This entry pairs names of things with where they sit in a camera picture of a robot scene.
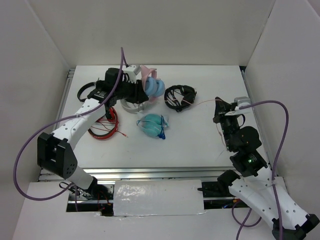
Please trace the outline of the pink and blue cat-ear headphones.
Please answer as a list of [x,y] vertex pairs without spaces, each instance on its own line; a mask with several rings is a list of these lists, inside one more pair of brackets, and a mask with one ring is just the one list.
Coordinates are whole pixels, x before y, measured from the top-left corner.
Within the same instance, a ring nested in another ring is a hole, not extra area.
[[149,97],[159,98],[163,96],[165,90],[167,89],[165,83],[158,78],[157,70],[155,68],[148,68],[144,65],[141,66],[141,81],[143,90],[145,91],[146,95]]

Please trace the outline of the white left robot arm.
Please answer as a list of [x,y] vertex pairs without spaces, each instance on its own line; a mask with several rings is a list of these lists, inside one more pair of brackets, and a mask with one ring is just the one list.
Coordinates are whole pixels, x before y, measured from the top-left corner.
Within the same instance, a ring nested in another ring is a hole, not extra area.
[[64,122],[52,133],[43,132],[38,136],[37,164],[75,184],[86,199],[96,198],[100,193],[107,194],[107,187],[98,184],[94,176],[78,165],[74,149],[89,128],[105,116],[118,100],[141,104],[149,99],[143,82],[137,79],[140,72],[139,65],[130,65],[124,69],[109,68],[104,80],[94,83],[95,88],[88,94],[74,118]]

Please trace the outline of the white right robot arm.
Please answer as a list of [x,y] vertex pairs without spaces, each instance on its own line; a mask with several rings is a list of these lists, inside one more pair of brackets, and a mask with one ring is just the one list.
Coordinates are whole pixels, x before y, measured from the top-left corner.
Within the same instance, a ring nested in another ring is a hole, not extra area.
[[303,240],[320,220],[302,209],[276,182],[275,170],[258,152],[262,146],[258,130],[239,125],[238,118],[253,107],[251,100],[214,100],[213,122],[221,126],[226,149],[234,153],[229,159],[235,168],[218,177],[219,193],[243,201],[268,224],[276,240]]

